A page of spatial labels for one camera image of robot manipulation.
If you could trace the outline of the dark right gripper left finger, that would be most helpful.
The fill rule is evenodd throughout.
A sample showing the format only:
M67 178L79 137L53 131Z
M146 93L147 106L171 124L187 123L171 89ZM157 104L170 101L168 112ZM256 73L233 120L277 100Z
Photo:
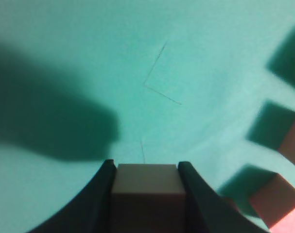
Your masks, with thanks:
M32 233L108 233L114 160L105 160L89 183L61 210Z

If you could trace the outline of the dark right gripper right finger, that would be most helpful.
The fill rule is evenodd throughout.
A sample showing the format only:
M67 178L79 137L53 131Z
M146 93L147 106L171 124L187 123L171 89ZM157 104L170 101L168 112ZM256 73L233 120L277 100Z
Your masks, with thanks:
M178 163L186 191L187 233L265 233L225 202L188 161Z

